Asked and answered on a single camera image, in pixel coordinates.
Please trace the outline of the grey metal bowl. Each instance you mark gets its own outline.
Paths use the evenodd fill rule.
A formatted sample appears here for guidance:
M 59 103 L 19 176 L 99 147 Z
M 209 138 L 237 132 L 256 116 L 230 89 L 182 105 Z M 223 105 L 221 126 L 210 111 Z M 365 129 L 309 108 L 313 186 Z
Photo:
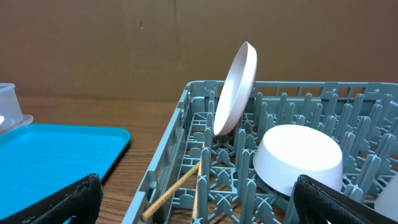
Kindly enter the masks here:
M 291 196 L 301 174 L 340 191 L 343 156 L 339 145 L 326 134 L 306 126 L 283 124 L 264 134 L 253 166 L 269 187 Z

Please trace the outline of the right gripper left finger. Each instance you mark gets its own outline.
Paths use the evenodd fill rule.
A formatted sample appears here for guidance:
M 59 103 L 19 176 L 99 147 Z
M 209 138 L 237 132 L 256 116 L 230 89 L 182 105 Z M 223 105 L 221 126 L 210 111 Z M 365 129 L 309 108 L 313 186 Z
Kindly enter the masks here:
M 98 174 L 90 174 L 39 202 L 1 219 L 2 224 L 95 223 L 103 201 Z

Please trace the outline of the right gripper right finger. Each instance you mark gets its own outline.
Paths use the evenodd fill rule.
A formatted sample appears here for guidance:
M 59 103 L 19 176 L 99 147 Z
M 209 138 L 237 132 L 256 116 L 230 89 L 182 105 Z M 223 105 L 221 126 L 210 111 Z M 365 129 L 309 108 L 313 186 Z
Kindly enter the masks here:
M 298 176 L 293 198 L 300 224 L 397 224 L 307 175 Z

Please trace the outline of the wooden chopstick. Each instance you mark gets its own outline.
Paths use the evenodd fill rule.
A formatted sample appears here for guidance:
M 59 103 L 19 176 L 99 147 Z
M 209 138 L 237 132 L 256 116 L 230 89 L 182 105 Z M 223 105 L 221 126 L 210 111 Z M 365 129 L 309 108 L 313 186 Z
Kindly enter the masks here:
M 191 177 L 201 166 L 201 160 L 195 164 L 187 173 L 185 173 L 176 183 L 173 184 L 162 196 L 160 196 L 151 206 L 141 215 L 141 220 L 146 222 L 158 209 Z

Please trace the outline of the large white dinner plate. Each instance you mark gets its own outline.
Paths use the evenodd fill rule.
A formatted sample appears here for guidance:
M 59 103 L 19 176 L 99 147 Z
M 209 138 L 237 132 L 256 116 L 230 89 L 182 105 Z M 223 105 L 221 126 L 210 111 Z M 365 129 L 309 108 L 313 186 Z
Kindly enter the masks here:
M 249 43 L 239 48 L 218 101 L 213 133 L 216 136 L 230 133 L 237 125 L 251 95 L 257 70 L 257 52 Z

